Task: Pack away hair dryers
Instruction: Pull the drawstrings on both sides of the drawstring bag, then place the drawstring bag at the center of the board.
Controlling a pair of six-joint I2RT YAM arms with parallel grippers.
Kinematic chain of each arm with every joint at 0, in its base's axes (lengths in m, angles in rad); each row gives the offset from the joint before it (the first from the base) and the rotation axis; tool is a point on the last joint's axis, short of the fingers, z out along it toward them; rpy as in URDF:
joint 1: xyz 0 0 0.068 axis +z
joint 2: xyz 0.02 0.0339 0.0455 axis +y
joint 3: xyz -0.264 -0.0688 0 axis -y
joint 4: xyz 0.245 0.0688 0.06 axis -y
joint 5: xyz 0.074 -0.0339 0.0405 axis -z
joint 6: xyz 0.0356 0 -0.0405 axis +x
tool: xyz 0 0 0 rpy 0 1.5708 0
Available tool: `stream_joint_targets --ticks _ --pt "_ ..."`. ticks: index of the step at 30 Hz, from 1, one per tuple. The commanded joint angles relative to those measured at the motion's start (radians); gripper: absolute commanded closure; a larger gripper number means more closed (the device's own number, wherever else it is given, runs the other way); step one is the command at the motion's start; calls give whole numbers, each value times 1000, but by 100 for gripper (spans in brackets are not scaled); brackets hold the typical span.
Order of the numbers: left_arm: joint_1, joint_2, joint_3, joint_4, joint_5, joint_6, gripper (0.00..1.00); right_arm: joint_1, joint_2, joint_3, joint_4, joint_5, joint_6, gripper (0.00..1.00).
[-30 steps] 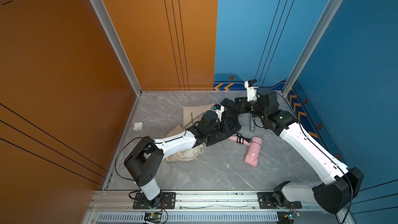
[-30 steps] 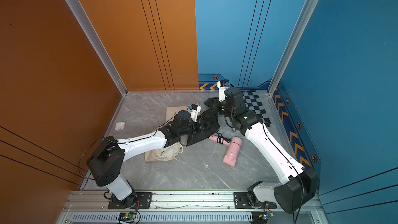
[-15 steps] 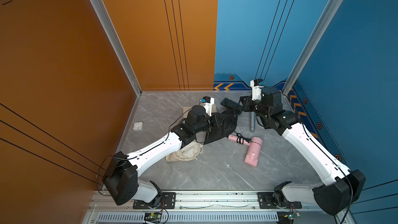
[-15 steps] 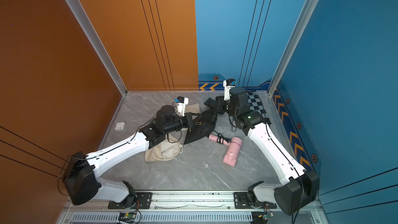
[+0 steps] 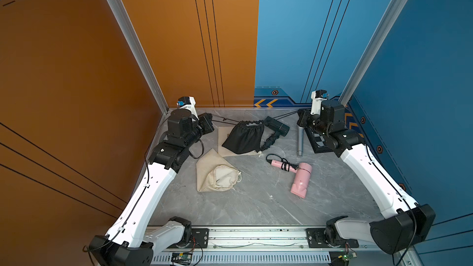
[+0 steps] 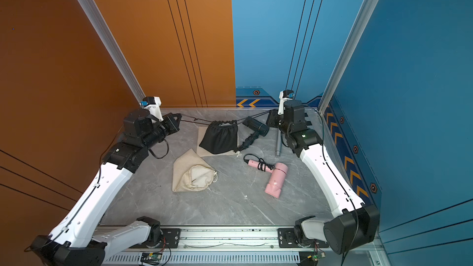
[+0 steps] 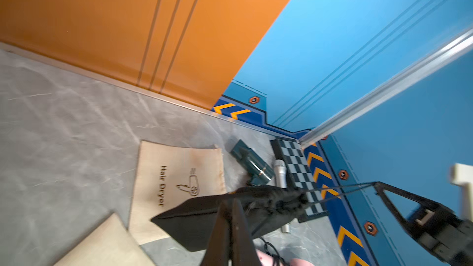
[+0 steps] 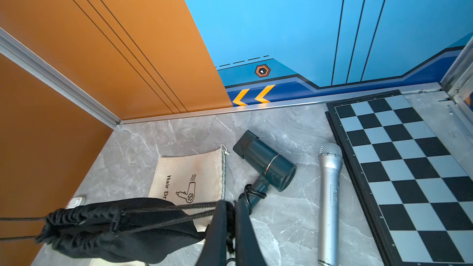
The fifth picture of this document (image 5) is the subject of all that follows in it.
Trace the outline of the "black drawstring pouch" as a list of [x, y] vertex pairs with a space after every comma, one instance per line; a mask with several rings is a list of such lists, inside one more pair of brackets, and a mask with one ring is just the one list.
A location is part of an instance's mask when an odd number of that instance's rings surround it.
[[237, 155], [259, 151], [264, 123], [259, 121], [241, 121], [230, 132], [222, 146]]

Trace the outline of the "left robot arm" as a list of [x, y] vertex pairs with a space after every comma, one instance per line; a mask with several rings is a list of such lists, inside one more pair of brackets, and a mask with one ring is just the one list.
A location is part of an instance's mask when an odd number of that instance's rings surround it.
[[169, 184], [177, 176], [193, 144], [214, 131], [210, 113], [194, 114], [184, 107], [171, 112], [168, 129], [145, 160], [146, 172], [117, 221], [105, 235], [96, 235], [86, 252], [93, 265], [149, 266], [156, 253], [192, 241], [192, 223], [181, 217], [146, 234], [150, 219]]

